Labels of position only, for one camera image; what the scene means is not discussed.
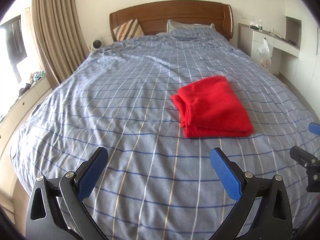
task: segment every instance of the wooden headboard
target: wooden headboard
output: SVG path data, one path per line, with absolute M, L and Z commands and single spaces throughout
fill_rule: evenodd
M 233 16 L 228 4 L 198 1 L 172 0 L 145 3 L 110 13 L 110 29 L 113 41 L 116 41 L 113 29 L 131 19 L 138 19 L 145 35 L 155 35 L 167 31 L 167 21 L 172 19 L 187 24 L 215 24 L 215 29 L 226 39 L 233 35 Z

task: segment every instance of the wooden floor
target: wooden floor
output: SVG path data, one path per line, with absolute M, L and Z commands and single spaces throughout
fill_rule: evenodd
M 313 115 L 315 122 L 319 122 L 315 111 L 311 108 L 310 104 L 301 95 L 301 93 L 282 75 L 277 76 L 281 82 L 283 82 L 288 89 L 295 94 L 295 96 L 300 100 L 300 102 L 305 106 L 305 108 Z M 16 228 L 25 235 L 26 233 L 26 214 L 29 202 L 29 196 L 25 192 L 24 188 L 21 186 L 20 182 L 17 180 L 16 186 L 14 188 L 12 202 L 14 205 L 14 218 L 16 222 Z

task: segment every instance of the striped pillow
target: striped pillow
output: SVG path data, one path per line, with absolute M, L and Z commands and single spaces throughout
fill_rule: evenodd
M 137 19 L 130 20 L 121 26 L 113 29 L 117 41 L 124 41 L 139 36 L 143 36 L 144 33 Z

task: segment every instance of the pillow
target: pillow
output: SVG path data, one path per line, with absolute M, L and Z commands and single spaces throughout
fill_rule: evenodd
M 130 20 L 113 29 L 117 41 L 124 41 L 143 36 L 144 33 L 137 19 Z
M 191 29 L 191 28 L 210 28 L 210 29 L 214 29 L 214 24 L 212 23 L 211 25 L 202 25 L 202 24 L 186 24 L 186 23 L 178 23 L 175 22 L 171 19 L 168 20 L 167 22 L 167 33 L 178 29 L 178 28 L 182 28 L 182 29 Z

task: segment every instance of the red towel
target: red towel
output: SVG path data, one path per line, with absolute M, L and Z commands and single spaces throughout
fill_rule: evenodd
M 246 110 L 223 76 L 191 83 L 171 98 L 187 138 L 245 137 L 253 133 Z

